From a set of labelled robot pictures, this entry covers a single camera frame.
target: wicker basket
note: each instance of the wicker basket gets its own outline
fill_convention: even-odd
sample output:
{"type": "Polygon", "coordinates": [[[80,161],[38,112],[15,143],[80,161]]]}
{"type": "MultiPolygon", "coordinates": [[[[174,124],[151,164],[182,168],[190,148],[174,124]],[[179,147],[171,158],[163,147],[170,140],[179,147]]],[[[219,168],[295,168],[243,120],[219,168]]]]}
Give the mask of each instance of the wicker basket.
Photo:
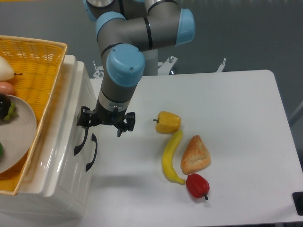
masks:
{"type": "Polygon", "coordinates": [[[58,80],[67,45],[52,41],[0,35],[0,56],[12,66],[16,75],[8,82],[15,96],[25,100],[34,110],[37,130],[34,141],[24,157],[0,174],[0,194],[16,195],[30,166],[45,116],[58,80]]]}

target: egg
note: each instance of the egg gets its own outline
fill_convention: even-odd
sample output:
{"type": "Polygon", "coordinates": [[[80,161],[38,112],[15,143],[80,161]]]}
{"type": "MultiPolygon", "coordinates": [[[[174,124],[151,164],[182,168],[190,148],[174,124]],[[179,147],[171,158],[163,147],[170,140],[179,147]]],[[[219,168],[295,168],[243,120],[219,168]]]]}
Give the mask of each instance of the egg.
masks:
{"type": "Polygon", "coordinates": [[[15,89],[8,82],[0,82],[0,93],[5,94],[5,95],[14,95],[15,89]]]}

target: gray floor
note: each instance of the gray floor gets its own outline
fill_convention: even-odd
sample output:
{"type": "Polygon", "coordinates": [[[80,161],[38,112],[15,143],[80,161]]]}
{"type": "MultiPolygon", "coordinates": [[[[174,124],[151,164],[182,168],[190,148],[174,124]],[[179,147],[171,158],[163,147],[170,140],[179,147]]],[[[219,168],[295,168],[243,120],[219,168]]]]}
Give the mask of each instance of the gray floor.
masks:
{"type": "MultiPolygon", "coordinates": [[[[179,0],[196,21],[193,42],[159,50],[159,60],[178,57],[176,73],[215,72],[224,58],[226,71],[271,70],[287,117],[303,100],[303,0],[179,0]]],[[[82,0],[0,2],[0,34],[68,44],[94,73],[101,65],[95,23],[82,0]]],[[[303,118],[292,127],[303,163],[303,118]]]]}

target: plate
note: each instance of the plate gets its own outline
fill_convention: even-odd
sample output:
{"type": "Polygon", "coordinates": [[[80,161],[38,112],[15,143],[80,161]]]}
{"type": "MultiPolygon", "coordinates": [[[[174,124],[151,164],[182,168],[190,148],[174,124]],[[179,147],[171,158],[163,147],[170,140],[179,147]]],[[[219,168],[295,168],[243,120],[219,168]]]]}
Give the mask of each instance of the plate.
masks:
{"type": "Polygon", "coordinates": [[[36,116],[24,100],[9,96],[16,104],[18,117],[6,123],[0,120],[0,142],[3,155],[0,157],[0,173],[15,165],[28,151],[36,134],[36,116]]]}

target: cabinet handle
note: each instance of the cabinet handle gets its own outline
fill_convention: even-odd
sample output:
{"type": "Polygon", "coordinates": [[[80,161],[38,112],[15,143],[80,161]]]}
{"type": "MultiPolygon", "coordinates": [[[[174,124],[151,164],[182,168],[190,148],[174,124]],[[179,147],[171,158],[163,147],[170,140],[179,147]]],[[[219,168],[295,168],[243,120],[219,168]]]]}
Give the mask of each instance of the cabinet handle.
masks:
{"type": "Polygon", "coordinates": [[[93,141],[93,142],[96,143],[95,154],[94,154],[93,160],[90,163],[86,164],[85,172],[87,172],[87,171],[90,170],[90,168],[93,166],[93,164],[94,164],[94,162],[96,160],[96,156],[97,156],[98,142],[97,142],[97,138],[96,138],[96,136],[95,136],[94,133],[91,135],[91,141],[93,141]]]}
{"type": "Polygon", "coordinates": [[[89,133],[89,128],[86,127],[85,128],[85,132],[84,132],[84,140],[83,142],[80,144],[80,145],[77,145],[74,149],[74,155],[77,155],[81,150],[82,148],[84,147],[84,144],[86,142],[86,139],[87,139],[87,134],[89,133]]]}

